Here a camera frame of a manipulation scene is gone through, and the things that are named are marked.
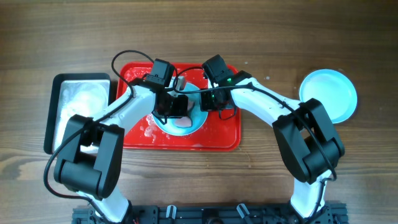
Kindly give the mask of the pink sponge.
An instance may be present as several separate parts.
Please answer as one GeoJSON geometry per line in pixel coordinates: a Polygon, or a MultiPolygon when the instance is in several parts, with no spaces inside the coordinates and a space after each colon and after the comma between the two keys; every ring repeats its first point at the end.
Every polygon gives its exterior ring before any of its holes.
{"type": "Polygon", "coordinates": [[[192,113],[192,109],[195,106],[195,103],[191,100],[188,100],[187,105],[187,115],[181,118],[176,118],[173,124],[178,128],[190,128],[192,127],[192,119],[190,117],[192,113]]]}

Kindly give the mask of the light blue plate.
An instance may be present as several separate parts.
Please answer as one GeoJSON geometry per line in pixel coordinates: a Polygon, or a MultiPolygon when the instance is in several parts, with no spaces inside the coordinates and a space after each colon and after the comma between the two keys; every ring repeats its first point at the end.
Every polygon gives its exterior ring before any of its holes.
{"type": "Polygon", "coordinates": [[[300,101],[314,98],[325,107],[333,124],[348,120],[356,111],[358,95],[349,78],[332,69],[309,73],[298,91],[300,101]]]}
{"type": "Polygon", "coordinates": [[[207,117],[208,117],[208,112],[202,111],[200,109],[200,94],[195,93],[195,94],[188,94],[188,99],[193,101],[195,103],[195,106],[192,109],[192,113],[190,115],[192,119],[192,127],[190,128],[178,128],[176,127],[173,122],[175,121],[176,118],[167,118],[167,122],[163,124],[162,122],[164,121],[163,118],[159,119],[158,117],[155,117],[154,115],[153,120],[155,124],[163,130],[163,132],[173,135],[173,136],[186,136],[189,134],[194,133],[195,131],[198,131],[203,124],[205,123],[207,117]]]}

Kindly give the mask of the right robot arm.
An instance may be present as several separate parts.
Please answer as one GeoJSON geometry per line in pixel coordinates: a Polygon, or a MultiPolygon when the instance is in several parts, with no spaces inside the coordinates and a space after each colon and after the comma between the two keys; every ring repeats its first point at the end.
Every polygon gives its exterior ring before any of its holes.
{"type": "Polygon", "coordinates": [[[231,105],[273,128],[283,163],[294,177],[290,206],[301,221],[314,222],[326,204],[326,184],[337,179],[335,168],[345,153],[325,107],[314,98],[301,102],[284,97],[245,71],[234,73],[220,55],[201,67],[212,85],[205,90],[211,109],[231,105]]]}

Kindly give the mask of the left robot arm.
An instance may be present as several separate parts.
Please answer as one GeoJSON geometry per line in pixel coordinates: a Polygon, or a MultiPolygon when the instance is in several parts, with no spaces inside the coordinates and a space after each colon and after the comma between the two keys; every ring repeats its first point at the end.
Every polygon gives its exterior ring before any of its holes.
{"type": "Polygon", "coordinates": [[[117,187],[125,134],[152,113],[166,123],[187,114],[188,98],[173,96],[177,70],[155,59],[150,73],[127,83],[127,90],[104,111],[72,116],[61,145],[50,163],[56,182],[73,192],[71,199],[86,200],[94,212],[90,221],[138,223],[139,215],[117,187]]]}

